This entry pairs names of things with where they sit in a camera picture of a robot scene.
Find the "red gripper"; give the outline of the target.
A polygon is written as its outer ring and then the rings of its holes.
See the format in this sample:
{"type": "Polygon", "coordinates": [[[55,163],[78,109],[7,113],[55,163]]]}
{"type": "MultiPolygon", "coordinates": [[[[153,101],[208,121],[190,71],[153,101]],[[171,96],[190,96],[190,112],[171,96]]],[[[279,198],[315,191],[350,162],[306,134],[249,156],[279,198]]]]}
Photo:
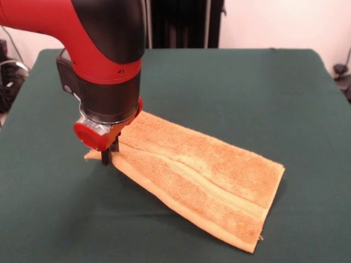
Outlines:
{"type": "Polygon", "coordinates": [[[111,163],[111,152],[119,152],[119,137],[122,129],[130,125],[143,109],[142,98],[138,98],[135,112],[126,120],[117,123],[98,123],[89,119],[82,110],[78,121],[73,125],[73,130],[82,143],[93,150],[101,152],[101,162],[104,166],[111,163]]]}

